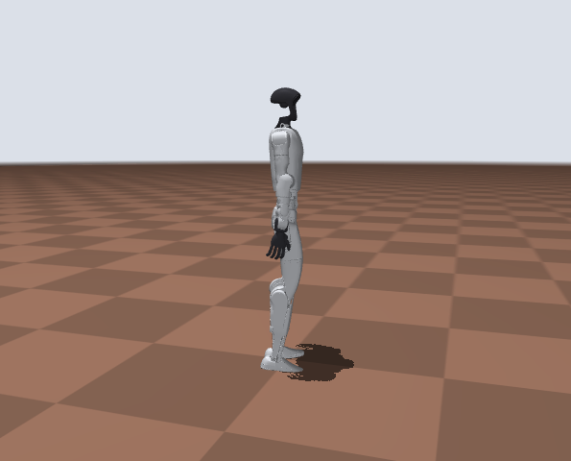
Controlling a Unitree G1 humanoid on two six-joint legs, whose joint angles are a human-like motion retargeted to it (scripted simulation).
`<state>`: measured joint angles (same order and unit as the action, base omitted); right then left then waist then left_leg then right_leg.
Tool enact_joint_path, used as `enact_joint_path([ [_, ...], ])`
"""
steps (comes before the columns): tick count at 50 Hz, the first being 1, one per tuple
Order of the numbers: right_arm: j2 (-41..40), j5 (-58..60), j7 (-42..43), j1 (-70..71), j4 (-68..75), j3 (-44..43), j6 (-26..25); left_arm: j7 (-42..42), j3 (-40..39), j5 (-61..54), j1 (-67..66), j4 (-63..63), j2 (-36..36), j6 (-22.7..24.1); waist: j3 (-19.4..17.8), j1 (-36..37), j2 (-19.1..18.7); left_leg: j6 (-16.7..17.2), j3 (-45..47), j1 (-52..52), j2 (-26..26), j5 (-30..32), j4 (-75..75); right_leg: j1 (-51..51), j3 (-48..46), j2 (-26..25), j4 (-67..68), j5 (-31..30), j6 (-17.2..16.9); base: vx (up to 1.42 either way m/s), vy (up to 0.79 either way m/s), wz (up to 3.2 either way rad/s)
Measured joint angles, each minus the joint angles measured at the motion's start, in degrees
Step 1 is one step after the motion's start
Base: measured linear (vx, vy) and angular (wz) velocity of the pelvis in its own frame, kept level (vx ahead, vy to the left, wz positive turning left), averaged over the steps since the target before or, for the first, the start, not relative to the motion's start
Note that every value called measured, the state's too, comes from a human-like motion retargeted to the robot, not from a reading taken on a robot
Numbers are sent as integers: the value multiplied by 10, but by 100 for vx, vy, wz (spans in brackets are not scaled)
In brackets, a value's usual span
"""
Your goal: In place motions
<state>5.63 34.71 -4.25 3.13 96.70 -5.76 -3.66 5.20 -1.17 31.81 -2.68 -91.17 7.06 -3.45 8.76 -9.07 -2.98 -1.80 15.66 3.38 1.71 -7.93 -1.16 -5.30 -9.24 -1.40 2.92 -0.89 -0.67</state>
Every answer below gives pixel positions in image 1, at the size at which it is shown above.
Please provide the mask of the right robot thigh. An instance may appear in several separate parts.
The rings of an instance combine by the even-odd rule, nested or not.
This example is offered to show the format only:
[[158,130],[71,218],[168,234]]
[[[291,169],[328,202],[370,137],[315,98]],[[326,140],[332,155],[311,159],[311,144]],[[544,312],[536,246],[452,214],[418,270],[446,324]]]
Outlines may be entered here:
[[[275,233],[276,231],[274,230],[274,234]],[[288,230],[287,232],[285,232],[285,234],[288,236],[289,243],[291,242],[290,244],[291,248],[290,251],[288,251],[286,246],[285,255],[283,258],[280,258],[281,275],[284,280],[284,285],[280,285],[274,288],[270,294],[270,299],[274,291],[282,290],[286,293],[289,303],[294,297],[300,281],[302,263],[303,263],[303,253],[302,253],[301,239],[298,232],[297,224],[289,222]]]

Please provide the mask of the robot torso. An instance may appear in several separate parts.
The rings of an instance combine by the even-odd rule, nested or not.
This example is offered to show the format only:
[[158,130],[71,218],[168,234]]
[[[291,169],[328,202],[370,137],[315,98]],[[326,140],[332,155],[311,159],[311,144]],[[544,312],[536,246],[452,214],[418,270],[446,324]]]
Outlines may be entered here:
[[[281,128],[283,125],[283,128]],[[290,147],[289,147],[289,165],[287,168],[287,173],[292,175],[295,178],[295,185],[290,188],[290,191],[300,191],[301,186],[301,173],[302,173],[302,159],[303,159],[303,145],[300,138],[299,133],[295,129],[287,128],[289,127],[288,124],[280,124],[280,128],[273,129],[270,133],[269,138],[269,147],[270,147],[270,162],[271,162],[271,174],[272,174],[272,182],[273,182],[273,189],[276,191],[276,177],[275,177],[275,168],[274,168],[274,149],[271,142],[272,133],[279,132],[279,131],[286,131],[290,135]],[[288,221],[291,223],[297,222],[297,211],[295,209],[295,200],[296,196],[292,196],[290,198],[290,215],[288,217]],[[275,210],[277,206],[274,207],[273,214],[272,214],[272,228],[274,228],[275,222]]]

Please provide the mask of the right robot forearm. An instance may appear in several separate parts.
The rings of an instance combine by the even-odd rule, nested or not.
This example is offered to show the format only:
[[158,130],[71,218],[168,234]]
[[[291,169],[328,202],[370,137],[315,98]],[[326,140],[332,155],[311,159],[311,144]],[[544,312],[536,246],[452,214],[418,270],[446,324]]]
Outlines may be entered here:
[[292,197],[292,193],[290,192],[291,183],[291,177],[287,174],[284,174],[279,177],[276,186],[275,196],[277,197],[277,209],[275,210],[275,215],[276,218],[278,218],[278,229],[285,230],[288,226],[288,217],[290,215],[290,198]]

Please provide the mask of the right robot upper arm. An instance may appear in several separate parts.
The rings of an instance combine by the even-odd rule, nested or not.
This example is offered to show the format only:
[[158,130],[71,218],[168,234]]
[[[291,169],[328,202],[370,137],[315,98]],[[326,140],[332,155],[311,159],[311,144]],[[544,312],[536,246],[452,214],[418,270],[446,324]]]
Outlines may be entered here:
[[287,173],[287,168],[289,165],[289,147],[290,147],[290,135],[286,131],[279,131],[272,133],[271,142],[274,149],[274,168],[276,182],[278,182],[281,175],[287,174],[291,177],[292,183],[290,188],[295,185],[295,178]]

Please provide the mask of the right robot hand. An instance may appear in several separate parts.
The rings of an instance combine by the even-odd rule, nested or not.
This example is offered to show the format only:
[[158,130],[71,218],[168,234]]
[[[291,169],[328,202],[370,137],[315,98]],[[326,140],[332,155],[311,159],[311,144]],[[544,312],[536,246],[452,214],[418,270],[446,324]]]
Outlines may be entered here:
[[[288,222],[288,224],[289,224],[289,222]],[[270,256],[270,258],[274,258],[274,259],[284,257],[286,246],[287,246],[288,251],[290,251],[290,248],[291,248],[290,243],[288,241],[288,236],[285,234],[285,232],[287,232],[287,230],[288,230],[288,226],[285,230],[281,230],[281,229],[277,228],[277,225],[278,225],[278,218],[276,218],[275,222],[274,222],[274,230],[276,231],[276,233],[272,238],[271,247],[270,247],[268,253],[266,254],[266,256],[269,256],[272,253],[272,250],[274,249],[273,254]],[[277,248],[278,248],[278,251],[277,251],[277,255],[275,256]],[[281,249],[282,249],[282,253],[281,253]],[[280,253],[281,253],[281,256],[280,256]]]

